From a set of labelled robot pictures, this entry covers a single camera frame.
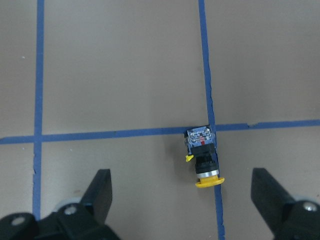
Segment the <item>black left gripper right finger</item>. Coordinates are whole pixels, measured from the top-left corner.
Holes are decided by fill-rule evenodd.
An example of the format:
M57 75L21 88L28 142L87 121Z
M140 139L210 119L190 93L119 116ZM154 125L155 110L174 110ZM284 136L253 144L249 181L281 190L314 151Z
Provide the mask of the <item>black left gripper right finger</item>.
M265 168L252 170L250 197L275 240L320 238L320 205L294 199Z

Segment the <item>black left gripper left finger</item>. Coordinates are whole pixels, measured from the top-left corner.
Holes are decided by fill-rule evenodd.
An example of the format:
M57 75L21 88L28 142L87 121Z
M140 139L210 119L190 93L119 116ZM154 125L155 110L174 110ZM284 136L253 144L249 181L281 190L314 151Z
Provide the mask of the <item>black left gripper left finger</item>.
M0 220L2 240L118 240L105 221L113 198L111 171L97 171L79 202L62 205L36 220L28 212L6 215Z

